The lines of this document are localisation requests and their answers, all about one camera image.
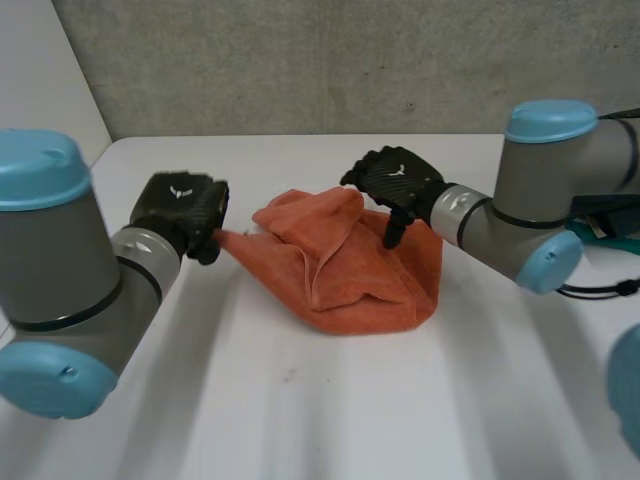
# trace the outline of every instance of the robotic arm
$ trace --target robotic arm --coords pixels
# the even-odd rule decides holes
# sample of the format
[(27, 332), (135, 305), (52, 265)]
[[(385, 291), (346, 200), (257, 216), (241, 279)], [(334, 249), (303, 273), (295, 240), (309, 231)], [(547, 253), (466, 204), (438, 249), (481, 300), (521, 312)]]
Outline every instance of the robotic arm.
[(109, 240), (77, 145), (0, 132), (0, 305), (15, 329), (0, 394), (49, 418), (93, 413), (115, 388), (180, 270), (213, 263), (224, 181), (154, 175)]
[(391, 207), (387, 248), (419, 218), (521, 287), (548, 293), (582, 255), (565, 230), (573, 198), (640, 190), (636, 128), (640, 120), (598, 120), (583, 102), (528, 102), (511, 114), (493, 198), (446, 183), (403, 148), (369, 152), (341, 183)]

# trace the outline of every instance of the orange towel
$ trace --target orange towel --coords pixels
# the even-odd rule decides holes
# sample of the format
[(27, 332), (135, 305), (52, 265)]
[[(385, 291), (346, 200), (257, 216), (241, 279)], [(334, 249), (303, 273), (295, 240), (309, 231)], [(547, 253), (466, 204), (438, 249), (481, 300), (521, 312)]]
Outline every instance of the orange towel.
[(265, 233), (216, 238), (300, 318), (339, 335), (409, 330), (438, 303), (442, 240), (416, 221), (385, 250), (389, 216), (364, 209), (356, 190), (291, 190), (258, 210)]

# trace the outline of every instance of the white tabletop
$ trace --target white tabletop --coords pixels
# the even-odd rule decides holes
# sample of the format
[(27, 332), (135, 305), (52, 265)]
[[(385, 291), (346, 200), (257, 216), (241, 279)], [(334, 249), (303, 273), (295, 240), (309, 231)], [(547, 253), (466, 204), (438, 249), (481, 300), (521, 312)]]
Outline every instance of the white tabletop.
[[(107, 150), (94, 182), (113, 233), (155, 171), (225, 178), (226, 228), (244, 231), (274, 196), (335, 186), (386, 144), (493, 191), (499, 135), (135, 138)], [(592, 249), (572, 280), (639, 271), (631, 254)], [(49, 421), (0, 401), (0, 478), (638, 478), (604, 369), (639, 307), (534, 296), (446, 246), (429, 321), (334, 337), (296, 319), (228, 254), (209, 267), (185, 262), (97, 413)]]

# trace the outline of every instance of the gray wall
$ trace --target gray wall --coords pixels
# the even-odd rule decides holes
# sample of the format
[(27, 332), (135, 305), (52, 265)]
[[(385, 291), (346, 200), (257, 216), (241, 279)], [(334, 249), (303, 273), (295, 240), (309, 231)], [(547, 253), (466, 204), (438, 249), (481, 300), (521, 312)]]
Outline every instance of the gray wall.
[(499, 132), (640, 106), (638, 0), (54, 0), (114, 139)]

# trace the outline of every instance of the light blue joint cap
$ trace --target light blue joint cap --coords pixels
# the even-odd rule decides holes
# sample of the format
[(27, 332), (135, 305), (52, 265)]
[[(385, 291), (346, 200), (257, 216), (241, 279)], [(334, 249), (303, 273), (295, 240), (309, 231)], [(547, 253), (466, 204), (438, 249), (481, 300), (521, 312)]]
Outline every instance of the light blue joint cap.
[(578, 100), (537, 100), (518, 105), (504, 136), (516, 143), (551, 143), (578, 137), (598, 125), (596, 110)]
[(0, 350), (0, 394), (41, 417), (91, 415), (117, 383), (102, 362), (63, 345), (19, 341)]
[(607, 389), (622, 436), (640, 460), (640, 325), (627, 331), (613, 347)]
[(554, 235), (540, 245), (525, 262), (516, 283), (535, 293), (557, 290), (580, 262), (584, 247), (570, 231)]
[(78, 145), (49, 130), (0, 130), (0, 212), (39, 210), (91, 188)]

